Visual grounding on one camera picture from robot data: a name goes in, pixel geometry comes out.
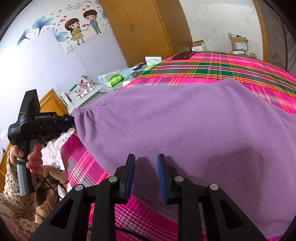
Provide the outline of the person's left hand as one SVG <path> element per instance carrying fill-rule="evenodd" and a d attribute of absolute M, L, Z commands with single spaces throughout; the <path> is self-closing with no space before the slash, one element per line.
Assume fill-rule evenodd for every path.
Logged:
<path fill-rule="evenodd" d="M 34 146 L 34 151 L 28 155 L 28 162 L 26 167 L 30 170 L 32 174 L 40 176 L 43 174 L 43 160 L 42 160 L 42 145 L 36 143 Z M 16 169 L 17 158 L 23 158 L 24 152 L 20 147 L 14 145 L 10 150 L 10 163 Z"/>

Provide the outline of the floral sleeve left forearm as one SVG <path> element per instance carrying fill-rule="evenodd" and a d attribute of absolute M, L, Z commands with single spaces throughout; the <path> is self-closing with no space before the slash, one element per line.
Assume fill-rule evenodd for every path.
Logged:
<path fill-rule="evenodd" d="M 1 219 L 16 240 L 28 240 L 37 229 L 35 213 L 36 193 L 20 196 L 16 169 L 7 161 L 5 186 L 1 193 Z"/>

